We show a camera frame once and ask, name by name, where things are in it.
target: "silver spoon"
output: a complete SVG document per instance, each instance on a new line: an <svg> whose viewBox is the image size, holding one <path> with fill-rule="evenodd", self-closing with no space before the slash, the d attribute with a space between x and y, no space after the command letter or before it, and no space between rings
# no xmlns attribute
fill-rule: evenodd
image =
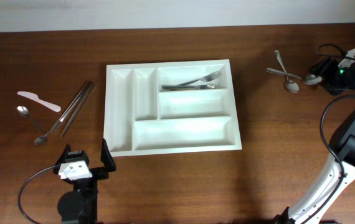
<svg viewBox="0 0 355 224"><path fill-rule="evenodd" d="M31 117L31 114L29 113L29 110L25 106L18 106L17 107L18 112L21 114L21 116L28 118L32 124L35 125L39 131L41 131L43 134L45 134L45 131L42 129L42 127Z"/></svg>
<svg viewBox="0 0 355 224"><path fill-rule="evenodd" d="M294 74L291 74L291 73L287 73L286 74L286 73L284 73L282 71L279 71L277 69L272 69L272 68L266 68L266 72L277 74L277 75L288 75L289 77L299 78L306 85L316 85L316 84L319 84L322 81L322 78L320 76L316 76L316 75L312 75L312 74L311 75L307 75L305 78L302 78L299 75L294 75Z"/></svg>
<svg viewBox="0 0 355 224"><path fill-rule="evenodd" d="M48 134L49 134L49 132L44 133L44 135L39 136L38 138L35 138L34 144L39 145L39 144L45 143L47 141Z"/></svg>
<svg viewBox="0 0 355 224"><path fill-rule="evenodd" d="M282 61L282 57L280 56L280 52L278 50L275 50L275 55L278 60L278 63L280 63L280 65L282 66L284 73L287 74L287 71L285 70L285 67L284 67L284 64ZM296 82L294 82L293 80L290 80L288 75L286 75L286 80L285 80L284 86L288 91L291 91L293 93L298 93L300 90L300 87L298 86L298 84L296 84Z"/></svg>

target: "fork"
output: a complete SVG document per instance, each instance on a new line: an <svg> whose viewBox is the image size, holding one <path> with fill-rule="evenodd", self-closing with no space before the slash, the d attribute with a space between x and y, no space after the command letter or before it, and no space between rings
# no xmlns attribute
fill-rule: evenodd
<svg viewBox="0 0 355 224"><path fill-rule="evenodd" d="M208 84L208 85L196 85L196 86L184 86L184 85L161 85L162 89L164 90L182 90L182 89L187 89L187 90L207 90L207 89L212 89L215 88L214 84Z"/></svg>
<svg viewBox="0 0 355 224"><path fill-rule="evenodd" d="M195 83L195 82L198 82L198 81L202 81L202 82L210 82L214 79L216 79L217 77L220 76L220 71L216 71L216 72L212 72L204 77L201 77L201 78L197 78L195 80L191 80L191 81L188 81L188 82L185 82L185 83L180 83L178 85L188 85L188 84L192 84L192 83Z"/></svg>

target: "black cable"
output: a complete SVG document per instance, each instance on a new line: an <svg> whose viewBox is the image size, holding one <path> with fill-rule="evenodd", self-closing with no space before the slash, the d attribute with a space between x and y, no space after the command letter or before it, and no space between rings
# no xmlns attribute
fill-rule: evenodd
<svg viewBox="0 0 355 224"><path fill-rule="evenodd" d="M341 186L342 182L344 181L344 178L346 177L345 174L345 168L344 165L342 164L342 161L338 158L338 156L335 154L335 152L333 151L333 149L329 146L329 144L327 143L327 140L324 136L324 131L323 131L323 125L324 125L324 119L326 117L326 113L327 111L330 109L330 107L332 107L336 102L346 99L346 98L355 98L355 95L345 95L345 96L340 96L338 98L335 98L327 107L326 109L324 109L323 115L321 115L321 119L320 119L320 137L321 140L323 141L324 145L327 147L329 153L331 153L331 155L333 155L333 157L335 158L335 161L339 164L339 167L341 168L341 177L339 178L339 181L337 183L337 185L335 186L334 190L330 193L330 195L327 197L327 199L323 202L323 204L320 205L320 207L313 212L313 214L311 214L305 221L303 221L301 224L305 224L307 221L309 221L310 219L312 219L315 215L317 215L317 213L319 213L324 206L326 206L326 204L331 200L331 198L333 197L333 195L335 194L335 192L339 189L339 187Z"/></svg>
<svg viewBox="0 0 355 224"><path fill-rule="evenodd" d="M337 49L339 51L339 53L341 53L341 55L331 55L331 54L326 54L326 53L322 53L322 52L319 51L321 48L326 47L326 46L334 47L335 49ZM346 56L347 52L345 50L343 50L341 47L338 47L335 44L322 44L322 45L320 45L316 49L316 54L321 55L321 56L326 56L326 57L336 57L336 58L345 58L345 59L355 60L355 58L347 57Z"/></svg>
<svg viewBox="0 0 355 224"><path fill-rule="evenodd" d="M37 175L39 175L39 174L41 174L41 173L43 173L43 172L45 172L45 171L47 171L47 170L49 170L49 169L53 169L54 167L57 167L57 166L59 166L59 165L54 165L54 166L48 167L48 168L43 169L43 170L37 172L36 174L34 174L32 177L30 177L30 178L22 185L22 187L21 187L21 189L20 189L20 192L18 193L18 198L17 198L18 209L20 210L21 214L22 214L26 219L28 219L30 222L32 222L32 223L40 224L39 222L37 222L37 221L33 220L31 217L29 217L29 216L24 212L24 210L22 209L22 207L21 207L21 194L22 194L22 191L24 190L24 188L26 187L26 185L27 185L34 177L36 177Z"/></svg>

